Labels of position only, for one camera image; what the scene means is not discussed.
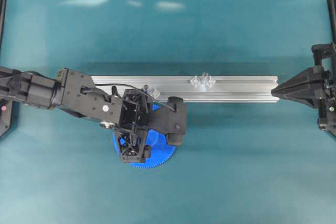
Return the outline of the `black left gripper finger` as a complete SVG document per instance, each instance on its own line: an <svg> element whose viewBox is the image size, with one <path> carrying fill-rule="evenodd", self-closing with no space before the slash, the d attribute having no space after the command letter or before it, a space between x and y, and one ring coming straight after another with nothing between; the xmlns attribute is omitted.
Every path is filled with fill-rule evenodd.
<svg viewBox="0 0 336 224"><path fill-rule="evenodd" d="M153 103L153 97L150 96L148 93L142 91L142 94L146 97L146 102L147 103Z"/></svg>
<svg viewBox="0 0 336 224"><path fill-rule="evenodd" d="M121 162L145 163L151 156L151 146L146 145L149 130L147 126L136 126L131 130L117 126L113 128Z"/></svg>

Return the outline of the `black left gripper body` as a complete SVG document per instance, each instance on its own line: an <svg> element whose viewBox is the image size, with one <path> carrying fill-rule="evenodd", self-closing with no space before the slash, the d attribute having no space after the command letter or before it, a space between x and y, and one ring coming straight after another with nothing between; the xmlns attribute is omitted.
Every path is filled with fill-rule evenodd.
<svg viewBox="0 0 336 224"><path fill-rule="evenodd" d="M107 129L130 129L147 112L146 98L138 90L127 98L112 85L112 94L99 89L90 75L64 68L58 72L55 106L77 118L98 122Z"/></svg>

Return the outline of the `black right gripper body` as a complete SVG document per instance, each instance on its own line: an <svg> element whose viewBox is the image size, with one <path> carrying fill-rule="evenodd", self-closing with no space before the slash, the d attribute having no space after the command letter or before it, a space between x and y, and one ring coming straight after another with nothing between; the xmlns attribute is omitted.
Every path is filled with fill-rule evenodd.
<svg viewBox="0 0 336 224"><path fill-rule="evenodd" d="M330 58L332 60L332 67L334 67L334 43L313 45L311 50L315 66L322 66L322 61ZM322 131L335 131L335 76L331 74L330 70L324 69L323 86L317 92L316 97L319 112L319 129Z"/></svg>

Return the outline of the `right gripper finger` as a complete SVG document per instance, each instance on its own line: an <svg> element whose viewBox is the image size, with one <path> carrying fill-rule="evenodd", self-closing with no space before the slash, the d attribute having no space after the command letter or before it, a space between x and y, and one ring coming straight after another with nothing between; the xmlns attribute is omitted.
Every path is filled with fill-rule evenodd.
<svg viewBox="0 0 336 224"><path fill-rule="evenodd" d="M271 90L271 94L294 94L297 92L313 91L323 86L324 68L314 66L305 69L288 81Z"/></svg>
<svg viewBox="0 0 336 224"><path fill-rule="evenodd" d="M315 94L310 89L277 89L274 88L271 91L273 97L277 97L283 100L290 100L307 105L311 108L315 107Z"/></svg>

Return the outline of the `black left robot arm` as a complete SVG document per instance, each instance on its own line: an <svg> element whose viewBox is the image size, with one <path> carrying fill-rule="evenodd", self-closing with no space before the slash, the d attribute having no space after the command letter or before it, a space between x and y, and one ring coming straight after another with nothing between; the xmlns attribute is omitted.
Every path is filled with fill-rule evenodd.
<svg viewBox="0 0 336 224"><path fill-rule="evenodd" d="M151 156L146 144L148 131L140 127L141 117L151 111L151 102L140 90L120 95L98 88L90 75L64 68L56 79L35 71L21 72L1 67L1 98L38 109L58 108L74 117L95 121L114 131L120 160L144 163Z"/></svg>

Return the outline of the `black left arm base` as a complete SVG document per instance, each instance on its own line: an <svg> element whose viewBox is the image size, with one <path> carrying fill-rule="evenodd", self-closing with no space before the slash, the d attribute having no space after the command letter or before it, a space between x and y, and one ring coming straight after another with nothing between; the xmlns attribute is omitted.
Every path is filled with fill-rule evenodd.
<svg viewBox="0 0 336 224"><path fill-rule="evenodd" d="M12 120L12 101L8 101L6 99L1 98L1 121L0 121L0 134L3 137L8 130L11 128L11 120Z"/></svg>

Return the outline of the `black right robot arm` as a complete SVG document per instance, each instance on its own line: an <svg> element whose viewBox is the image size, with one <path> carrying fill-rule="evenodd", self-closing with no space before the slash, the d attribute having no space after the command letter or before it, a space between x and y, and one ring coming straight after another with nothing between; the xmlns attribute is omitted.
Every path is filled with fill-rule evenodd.
<svg viewBox="0 0 336 224"><path fill-rule="evenodd" d="M330 58L335 68L335 44L317 44L311 50L314 66L272 89L271 95L317 109L319 129L335 136L335 76L322 66Z"/></svg>

